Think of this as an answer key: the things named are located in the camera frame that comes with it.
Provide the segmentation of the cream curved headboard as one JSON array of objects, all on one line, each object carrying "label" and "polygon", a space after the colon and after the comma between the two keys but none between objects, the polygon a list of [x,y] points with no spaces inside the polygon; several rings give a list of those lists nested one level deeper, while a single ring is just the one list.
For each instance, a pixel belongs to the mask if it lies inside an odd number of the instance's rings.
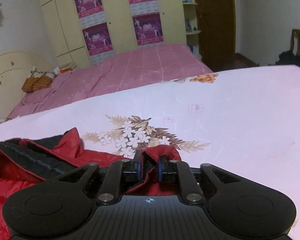
[{"label": "cream curved headboard", "polygon": [[8,117],[25,95],[21,88],[33,68],[41,72],[53,70],[42,57],[33,53],[0,55],[0,119]]}]

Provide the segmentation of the top left purple poster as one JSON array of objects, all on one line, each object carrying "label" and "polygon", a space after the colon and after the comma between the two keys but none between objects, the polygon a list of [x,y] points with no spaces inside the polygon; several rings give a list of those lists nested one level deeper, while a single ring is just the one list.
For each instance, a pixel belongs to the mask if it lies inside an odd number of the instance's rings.
[{"label": "top left purple poster", "polygon": [[74,0],[74,2],[79,19],[103,11],[102,0]]}]

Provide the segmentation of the brown wooden door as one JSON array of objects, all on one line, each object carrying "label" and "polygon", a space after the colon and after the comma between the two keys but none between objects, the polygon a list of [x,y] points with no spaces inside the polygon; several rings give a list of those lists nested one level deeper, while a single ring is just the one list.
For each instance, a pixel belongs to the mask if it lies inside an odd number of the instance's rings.
[{"label": "brown wooden door", "polygon": [[213,71],[232,62],[236,45],[235,0],[195,0],[199,53]]}]

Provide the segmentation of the pink checked bed cover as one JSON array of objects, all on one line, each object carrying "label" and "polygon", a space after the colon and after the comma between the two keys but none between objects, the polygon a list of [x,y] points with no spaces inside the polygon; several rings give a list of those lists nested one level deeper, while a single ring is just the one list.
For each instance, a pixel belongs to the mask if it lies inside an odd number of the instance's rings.
[{"label": "pink checked bed cover", "polygon": [[128,51],[88,68],[57,75],[48,88],[26,94],[11,111],[14,119],[94,96],[154,83],[210,74],[184,44],[163,44]]}]

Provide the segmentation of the white floral bed sheet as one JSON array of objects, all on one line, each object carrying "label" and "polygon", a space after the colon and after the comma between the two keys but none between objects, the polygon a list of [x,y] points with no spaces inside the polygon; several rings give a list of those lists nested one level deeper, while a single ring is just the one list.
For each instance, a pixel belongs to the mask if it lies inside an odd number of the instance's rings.
[{"label": "white floral bed sheet", "polygon": [[0,141],[78,130],[86,149],[132,158],[172,145],[192,167],[210,163],[288,195],[300,239],[300,68],[229,70],[95,96],[0,124]]}]

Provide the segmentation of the cream wardrobe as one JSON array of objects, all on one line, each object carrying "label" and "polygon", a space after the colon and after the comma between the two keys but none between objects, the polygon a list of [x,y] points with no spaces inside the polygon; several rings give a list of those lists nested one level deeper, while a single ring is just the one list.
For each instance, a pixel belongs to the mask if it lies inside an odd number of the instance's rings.
[{"label": "cream wardrobe", "polygon": [[[158,0],[165,44],[185,44],[182,0]],[[74,0],[39,0],[48,37],[58,64],[91,65]],[[135,50],[137,41],[128,0],[102,0],[115,53]]]}]

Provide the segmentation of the bottom left purple poster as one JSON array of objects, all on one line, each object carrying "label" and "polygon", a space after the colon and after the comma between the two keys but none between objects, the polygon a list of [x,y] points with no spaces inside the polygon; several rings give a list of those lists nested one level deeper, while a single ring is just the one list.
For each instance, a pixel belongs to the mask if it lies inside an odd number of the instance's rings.
[{"label": "bottom left purple poster", "polygon": [[113,51],[107,23],[100,23],[82,30],[90,56]]}]

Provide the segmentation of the bottom right purple poster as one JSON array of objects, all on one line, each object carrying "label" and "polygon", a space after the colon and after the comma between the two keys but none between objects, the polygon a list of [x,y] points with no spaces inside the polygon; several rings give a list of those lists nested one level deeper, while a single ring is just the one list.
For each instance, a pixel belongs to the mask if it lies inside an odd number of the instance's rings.
[{"label": "bottom right purple poster", "polygon": [[160,14],[158,12],[132,17],[138,47],[164,41]]}]

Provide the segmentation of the red padded jacket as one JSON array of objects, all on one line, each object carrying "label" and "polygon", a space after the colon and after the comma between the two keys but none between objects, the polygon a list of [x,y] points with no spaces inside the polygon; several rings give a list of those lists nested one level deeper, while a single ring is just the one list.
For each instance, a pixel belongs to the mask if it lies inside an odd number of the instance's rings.
[{"label": "red padded jacket", "polygon": [[[160,157],[181,160],[173,146],[145,149],[142,155],[144,178],[129,186],[127,194],[164,196],[175,193],[173,186],[159,182],[157,166]],[[108,167],[119,160],[123,160],[120,155],[85,149],[76,128],[39,140],[15,138],[0,142],[0,239],[11,237],[2,216],[2,206],[10,195],[88,163]]]}]

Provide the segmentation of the cream corner shelf unit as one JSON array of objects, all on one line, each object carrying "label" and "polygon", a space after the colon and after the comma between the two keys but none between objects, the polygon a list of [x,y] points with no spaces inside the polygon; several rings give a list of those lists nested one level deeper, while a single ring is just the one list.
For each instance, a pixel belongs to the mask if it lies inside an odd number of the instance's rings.
[{"label": "cream corner shelf unit", "polygon": [[202,32],[198,27],[197,20],[197,5],[196,0],[182,0],[185,28],[186,28],[186,40],[187,46],[190,51],[198,58],[202,59],[199,53],[199,34]]}]

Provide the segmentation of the dark clothes on chair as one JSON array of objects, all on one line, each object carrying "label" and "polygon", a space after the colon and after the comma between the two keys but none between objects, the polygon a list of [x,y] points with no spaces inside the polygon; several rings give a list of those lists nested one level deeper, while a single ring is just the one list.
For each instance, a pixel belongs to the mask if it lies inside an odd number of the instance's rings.
[{"label": "dark clothes on chair", "polygon": [[276,65],[296,65],[300,67],[300,55],[294,55],[290,50],[284,51],[279,55]]}]

